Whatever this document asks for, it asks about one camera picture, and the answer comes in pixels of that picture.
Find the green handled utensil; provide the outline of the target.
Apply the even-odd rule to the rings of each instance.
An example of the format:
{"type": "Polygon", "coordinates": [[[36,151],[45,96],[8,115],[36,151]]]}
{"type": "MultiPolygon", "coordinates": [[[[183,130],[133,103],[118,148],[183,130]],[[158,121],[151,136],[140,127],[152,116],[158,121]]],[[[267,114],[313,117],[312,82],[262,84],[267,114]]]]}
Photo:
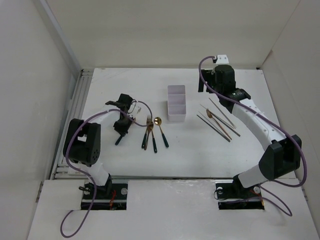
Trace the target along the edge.
{"type": "Polygon", "coordinates": [[[118,146],[121,140],[123,139],[125,135],[120,135],[119,138],[116,140],[115,145],[118,146]]]}

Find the gold fork green handle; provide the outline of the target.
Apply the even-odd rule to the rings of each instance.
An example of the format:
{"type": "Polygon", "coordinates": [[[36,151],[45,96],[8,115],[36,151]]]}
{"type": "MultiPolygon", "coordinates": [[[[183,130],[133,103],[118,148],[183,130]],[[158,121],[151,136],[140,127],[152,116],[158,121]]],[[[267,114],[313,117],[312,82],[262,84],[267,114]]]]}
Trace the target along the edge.
{"type": "Polygon", "coordinates": [[[150,132],[151,132],[151,135],[152,135],[152,144],[153,144],[153,151],[154,153],[156,154],[158,152],[158,149],[157,149],[157,144],[156,144],[156,139],[155,139],[155,135],[154,135],[154,132],[153,132],[153,128],[154,128],[154,124],[150,124],[149,125],[149,128],[150,128],[150,132]]]}
{"type": "Polygon", "coordinates": [[[143,136],[143,140],[142,140],[142,144],[141,144],[141,148],[142,149],[146,149],[148,128],[149,128],[149,125],[151,124],[151,121],[152,121],[152,117],[151,117],[151,115],[148,115],[147,119],[146,119],[146,130],[145,130],[145,133],[144,133],[144,136],[143,136]]]}

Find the gold spoon green handle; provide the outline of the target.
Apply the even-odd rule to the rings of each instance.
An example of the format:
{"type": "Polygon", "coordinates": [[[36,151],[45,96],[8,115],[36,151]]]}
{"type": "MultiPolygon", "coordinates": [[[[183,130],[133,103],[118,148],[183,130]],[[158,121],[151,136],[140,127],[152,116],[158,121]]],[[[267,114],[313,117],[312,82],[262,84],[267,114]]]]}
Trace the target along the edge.
{"type": "Polygon", "coordinates": [[[161,127],[161,124],[162,124],[162,119],[160,117],[155,117],[154,118],[154,123],[159,127],[160,129],[160,132],[161,132],[161,136],[162,136],[162,139],[163,139],[163,142],[164,142],[164,145],[166,148],[169,148],[169,143],[167,141],[167,138],[162,130],[162,127],[161,127]]]}

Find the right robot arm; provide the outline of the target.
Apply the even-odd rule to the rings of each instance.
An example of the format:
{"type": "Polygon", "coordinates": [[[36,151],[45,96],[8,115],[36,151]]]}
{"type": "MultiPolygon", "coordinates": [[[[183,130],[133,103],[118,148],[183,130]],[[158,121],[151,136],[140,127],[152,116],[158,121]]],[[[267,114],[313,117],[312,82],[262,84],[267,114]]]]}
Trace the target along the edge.
{"type": "Polygon", "coordinates": [[[251,96],[236,86],[235,71],[230,65],[220,64],[212,71],[202,68],[198,71],[198,91],[216,94],[219,103],[246,125],[264,150],[257,165],[233,177],[232,197],[243,197],[250,188],[276,181],[306,163],[301,139],[270,121],[257,108],[251,96]]]}

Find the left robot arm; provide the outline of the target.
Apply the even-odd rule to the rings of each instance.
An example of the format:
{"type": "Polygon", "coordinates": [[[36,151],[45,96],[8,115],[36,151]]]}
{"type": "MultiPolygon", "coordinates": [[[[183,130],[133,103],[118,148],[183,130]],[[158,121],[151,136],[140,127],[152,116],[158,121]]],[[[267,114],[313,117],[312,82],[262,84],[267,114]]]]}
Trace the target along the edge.
{"type": "Polygon", "coordinates": [[[133,102],[131,96],[122,93],[117,101],[108,101],[104,110],[88,120],[74,118],[68,126],[63,156],[73,170],[89,178],[87,191],[103,199],[111,195],[112,178],[99,160],[102,128],[113,123],[113,129],[119,134],[115,142],[118,145],[135,120],[129,115],[133,102]]]}

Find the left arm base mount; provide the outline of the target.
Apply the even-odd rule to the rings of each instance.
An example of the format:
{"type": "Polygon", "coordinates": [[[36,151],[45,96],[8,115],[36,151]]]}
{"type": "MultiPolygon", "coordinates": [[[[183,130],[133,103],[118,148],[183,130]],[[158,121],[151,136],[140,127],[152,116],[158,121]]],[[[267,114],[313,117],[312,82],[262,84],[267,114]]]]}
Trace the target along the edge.
{"type": "MultiPolygon", "coordinates": [[[[80,209],[88,210],[94,197],[94,186],[88,182],[78,189],[82,191],[80,209]]],[[[91,210],[124,211],[127,209],[127,196],[127,182],[112,182],[106,191],[99,186],[91,210]]]]}

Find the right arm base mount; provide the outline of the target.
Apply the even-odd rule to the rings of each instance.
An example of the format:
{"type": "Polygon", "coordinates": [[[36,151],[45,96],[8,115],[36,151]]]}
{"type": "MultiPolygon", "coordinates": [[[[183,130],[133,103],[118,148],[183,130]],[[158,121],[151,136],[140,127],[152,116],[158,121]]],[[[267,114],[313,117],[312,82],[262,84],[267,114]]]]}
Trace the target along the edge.
{"type": "Polygon", "coordinates": [[[236,186],[233,182],[216,182],[214,198],[219,210],[264,210],[261,188],[236,186]]]}

